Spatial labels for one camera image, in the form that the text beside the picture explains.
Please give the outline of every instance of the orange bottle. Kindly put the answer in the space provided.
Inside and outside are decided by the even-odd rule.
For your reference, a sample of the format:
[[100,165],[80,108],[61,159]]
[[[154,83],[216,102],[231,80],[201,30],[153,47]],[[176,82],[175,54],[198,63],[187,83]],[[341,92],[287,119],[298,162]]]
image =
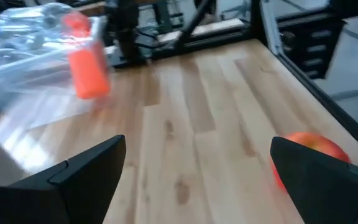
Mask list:
[[[79,40],[90,34],[90,22],[79,12],[65,15],[63,22],[71,28],[70,35],[78,37]],[[90,44],[69,53],[68,61],[79,98],[92,99],[109,94],[111,87],[101,40],[91,40]]]

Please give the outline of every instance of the orange object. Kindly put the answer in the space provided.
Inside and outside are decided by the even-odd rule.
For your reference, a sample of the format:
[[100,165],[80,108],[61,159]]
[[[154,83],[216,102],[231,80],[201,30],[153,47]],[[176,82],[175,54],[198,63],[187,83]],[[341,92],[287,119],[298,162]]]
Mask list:
[[[335,157],[336,159],[340,159],[344,162],[351,162],[349,156],[337,144],[335,144],[328,138],[325,138],[319,134],[297,132],[297,133],[290,134],[285,138],[290,141],[301,144],[303,146],[327,154],[329,156]],[[270,158],[270,166],[273,170],[273,176],[277,186],[280,189],[285,190],[285,186],[281,181],[280,176],[278,175],[278,172],[276,170],[272,158]]]
[[[81,41],[81,37],[89,36],[91,28],[89,20],[81,13],[67,14],[63,18],[63,22],[72,29],[70,30],[71,35],[79,37],[79,41]],[[83,48],[71,52],[68,55],[68,61],[79,98],[97,98],[110,92],[104,45],[100,40],[92,40],[89,45],[84,45]]]

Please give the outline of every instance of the wood grain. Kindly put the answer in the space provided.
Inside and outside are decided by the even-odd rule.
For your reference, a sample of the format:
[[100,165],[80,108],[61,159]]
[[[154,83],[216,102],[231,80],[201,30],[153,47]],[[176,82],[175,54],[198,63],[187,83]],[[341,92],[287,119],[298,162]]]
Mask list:
[[321,133],[358,165],[358,142],[256,40],[111,80],[101,103],[29,96],[0,114],[0,141],[27,175],[126,135],[106,224],[302,223],[269,168],[272,138],[294,131]]

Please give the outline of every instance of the apple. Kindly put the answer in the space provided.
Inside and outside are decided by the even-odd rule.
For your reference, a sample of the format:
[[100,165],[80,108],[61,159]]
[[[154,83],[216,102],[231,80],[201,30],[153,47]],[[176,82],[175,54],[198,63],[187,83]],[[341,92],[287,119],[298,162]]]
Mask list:
[[[296,132],[290,135],[285,136],[284,138],[306,146],[310,149],[317,150],[329,156],[340,159],[344,162],[351,162],[349,156],[334,142],[329,140],[326,137],[323,137],[319,134],[314,133],[305,133],[305,132]],[[270,165],[273,170],[274,179],[280,189],[285,190],[284,184],[278,175],[276,167],[273,163],[272,158],[270,158]]]

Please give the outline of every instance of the wooden table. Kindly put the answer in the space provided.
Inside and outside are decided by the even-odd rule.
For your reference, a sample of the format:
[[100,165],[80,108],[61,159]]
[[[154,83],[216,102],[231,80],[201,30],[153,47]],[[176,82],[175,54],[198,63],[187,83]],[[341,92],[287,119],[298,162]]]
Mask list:
[[89,112],[51,96],[0,115],[0,141],[30,174],[126,135],[105,223],[302,223],[269,168],[273,136],[294,131],[321,133],[358,165],[358,142],[256,40],[116,72],[112,82],[112,98]]

